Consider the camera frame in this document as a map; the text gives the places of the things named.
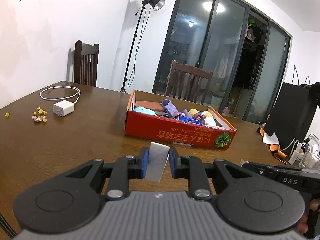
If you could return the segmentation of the person right hand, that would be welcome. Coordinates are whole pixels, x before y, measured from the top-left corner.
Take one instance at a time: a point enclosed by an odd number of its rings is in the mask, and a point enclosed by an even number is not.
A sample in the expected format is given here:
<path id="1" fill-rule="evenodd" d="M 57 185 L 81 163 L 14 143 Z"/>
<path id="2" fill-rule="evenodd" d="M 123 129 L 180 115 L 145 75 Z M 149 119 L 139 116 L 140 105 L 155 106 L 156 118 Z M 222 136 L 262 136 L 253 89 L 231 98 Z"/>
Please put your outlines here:
<path id="1" fill-rule="evenodd" d="M 310 202 L 310 210 L 309 211 L 317 211 L 319 212 L 319 204 L 320 200 L 319 199 L 314 199 Z M 299 233 L 304 234 L 308 231 L 308 225 L 307 225 L 307 220 L 308 220 L 308 215 L 306 213 L 303 214 L 300 223 L 297 227 L 297 230 Z"/>

